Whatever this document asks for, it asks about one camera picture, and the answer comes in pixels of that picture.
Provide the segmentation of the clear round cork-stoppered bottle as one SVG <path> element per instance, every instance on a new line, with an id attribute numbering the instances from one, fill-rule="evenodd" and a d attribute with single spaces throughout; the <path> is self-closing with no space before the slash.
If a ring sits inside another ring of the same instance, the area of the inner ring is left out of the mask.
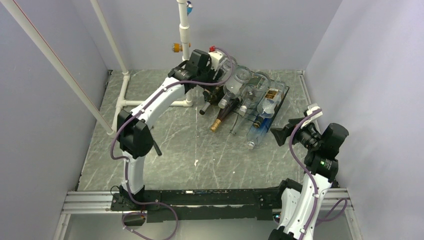
<path id="1" fill-rule="evenodd" d="M 233 56 L 224 56 L 217 66 L 217 71 L 213 77 L 215 82 L 225 82 L 232 74 L 232 68 L 237 66 L 237 60 Z"/>

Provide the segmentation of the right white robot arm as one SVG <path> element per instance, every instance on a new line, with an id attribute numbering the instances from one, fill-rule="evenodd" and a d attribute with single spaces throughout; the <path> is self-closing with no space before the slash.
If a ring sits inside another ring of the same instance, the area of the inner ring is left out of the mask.
<path id="1" fill-rule="evenodd" d="M 338 123 L 330 123 L 319 133 L 313 123 L 306 126 L 303 118 L 289 119 L 283 128 L 271 128 L 279 146 L 289 140 L 289 146 L 300 143 L 307 149 L 304 164 L 303 183 L 286 179 L 275 194 L 276 203 L 281 207 L 278 227 L 271 240 L 311 240 L 319 219 L 320 208 L 325 195 L 332 187 L 339 170 L 336 156 L 349 131 Z"/>

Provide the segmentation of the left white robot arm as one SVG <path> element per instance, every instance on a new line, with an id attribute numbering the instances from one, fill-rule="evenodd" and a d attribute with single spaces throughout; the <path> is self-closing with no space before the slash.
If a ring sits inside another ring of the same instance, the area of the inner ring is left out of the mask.
<path id="1" fill-rule="evenodd" d="M 159 88 L 131 111 L 122 110 L 117 117 L 117 133 L 113 143 L 119 143 L 121 156 L 111 153 L 114 160 L 124 161 L 124 177 L 119 193 L 131 210 L 139 209 L 145 200 L 143 170 L 146 155 L 157 148 L 151 128 L 158 118 L 179 98 L 197 85 L 215 84 L 214 75 L 223 55 L 195 49 L 188 60 L 172 68 Z"/>

